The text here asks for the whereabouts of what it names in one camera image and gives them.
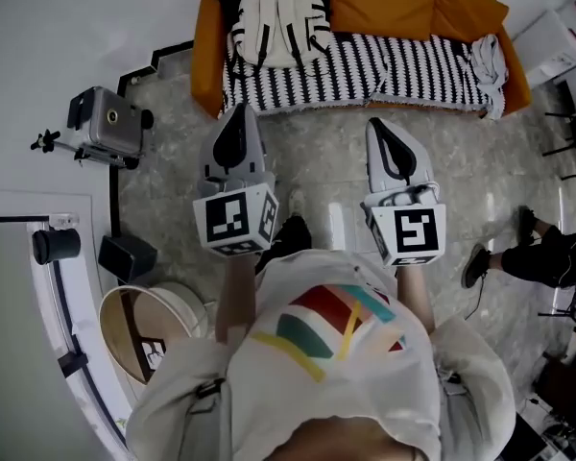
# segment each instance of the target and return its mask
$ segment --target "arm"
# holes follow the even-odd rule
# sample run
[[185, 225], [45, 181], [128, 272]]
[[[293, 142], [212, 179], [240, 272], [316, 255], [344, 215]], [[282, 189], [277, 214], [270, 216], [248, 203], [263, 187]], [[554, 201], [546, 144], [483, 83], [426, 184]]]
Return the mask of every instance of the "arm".
[[427, 333], [435, 331], [433, 308], [429, 301], [420, 266], [400, 266], [396, 271], [397, 298], [410, 309], [424, 325]]
[[247, 331], [255, 320], [255, 262], [255, 255], [232, 257], [227, 261], [215, 323], [215, 337], [220, 343], [228, 342], [230, 328], [243, 327]]

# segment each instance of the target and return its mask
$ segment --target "white box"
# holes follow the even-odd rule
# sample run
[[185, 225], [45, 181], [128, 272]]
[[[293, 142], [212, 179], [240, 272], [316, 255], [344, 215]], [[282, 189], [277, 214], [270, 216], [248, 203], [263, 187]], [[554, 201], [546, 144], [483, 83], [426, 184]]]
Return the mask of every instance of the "white box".
[[576, 65], [576, 37], [553, 11], [543, 13], [513, 45], [532, 89]]
[[445, 205], [374, 206], [367, 225], [385, 266], [427, 264], [445, 253]]
[[271, 247], [278, 203], [265, 182], [193, 202], [201, 245], [221, 256]]

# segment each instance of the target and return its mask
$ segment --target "tiled floor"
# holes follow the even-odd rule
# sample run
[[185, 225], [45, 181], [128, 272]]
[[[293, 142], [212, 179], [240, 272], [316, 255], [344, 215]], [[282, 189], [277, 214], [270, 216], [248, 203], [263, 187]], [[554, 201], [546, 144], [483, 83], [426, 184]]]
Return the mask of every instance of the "tiled floor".
[[[159, 249], [156, 279], [181, 281], [214, 301], [223, 268], [201, 249], [192, 213], [201, 140], [214, 120], [190, 97], [189, 60], [189, 52], [169, 57], [158, 77], [129, 87], [130, 99], [151, 109], [156, 125], [139, 169], [120, 172], [120, 213], [126, 230]], [[297, 184], [306, 194], [315, 246], [373, 260], [379, 256], [358, 206], [368, 192], [367, 120], [396, 122], [427, 148], [448, 208], [446, 254], [425, 270], [436, 316], [443, 320], [476, 306], [478, 288], [461, 288], [461, 270], [478, 241], [494, 251], [515, 244], [517, 206], [527, 204], [553, 223], [563, 218], [564, 231], [576, 231], [576, 180], [559, 181], [560, 174], [576, 172], [575, 155], [540, 155], [564, 145], [564, 121], [543, 115], [559, 108], [554, 89], [543, 87], [534, 91], [529, 109], [498, 122], [441, 111], [320, 109], [261, 118], [260, 128], [280, 202]], [[571, 332], [565, 320], [538, 317], [553, 298], [551, 289], [490, 272], [470, 318], [506, 363], [517, 405], [524, 404], [541, 353], [562, 350]]]

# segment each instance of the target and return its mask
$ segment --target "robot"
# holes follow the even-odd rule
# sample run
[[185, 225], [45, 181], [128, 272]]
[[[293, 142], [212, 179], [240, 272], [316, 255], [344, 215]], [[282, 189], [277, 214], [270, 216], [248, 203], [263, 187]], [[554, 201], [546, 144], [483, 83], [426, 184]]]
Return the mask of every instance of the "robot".
[[199, 238], [220, 256], [271, 247], [277, 218], [276, 177], [265, 168], [265, 150], [251, 106], [222, 115], [201, 147], [200, 200], [194, 202]]
[[371, 194], [361, 207], [386, 266], [426, 264], [445, 252], [445, 205], [424, 147], [400, 126], [369, 120]]
[[[371, 194], [361, 207], [385, 265], [430, 263], [445, 251], [445, 206], [431, 160], [414, 137], [372, 118], [366, 129]], [[204, 248], [221, 256], [271, 247], [278, 203], [276, 177], [253, 109], [238, 104], [222, 116], [201, 148], [200, 200], [194, 202]]]

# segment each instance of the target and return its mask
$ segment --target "drawstring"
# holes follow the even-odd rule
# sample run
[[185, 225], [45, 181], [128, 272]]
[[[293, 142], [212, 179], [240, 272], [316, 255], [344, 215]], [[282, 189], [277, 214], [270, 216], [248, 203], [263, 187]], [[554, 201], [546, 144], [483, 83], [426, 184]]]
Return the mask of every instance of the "drawstring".
[[478, 296], [478, 303], [476, 304], [475, 309], [473, 309], [467, 316], [467, 318], [465, 318], [465, 320], [467, 321], [474, 312], [476, 312], [478, 310], [478, 307], [480, 307], [480, 301], [482, 301], [482, 292], [484, 290], [484, 279], [487, 277], [487, 273], [488, 272], [484, 272], [484, 274], [482, 275], [482, 282], [480, 284], [480, 295]]

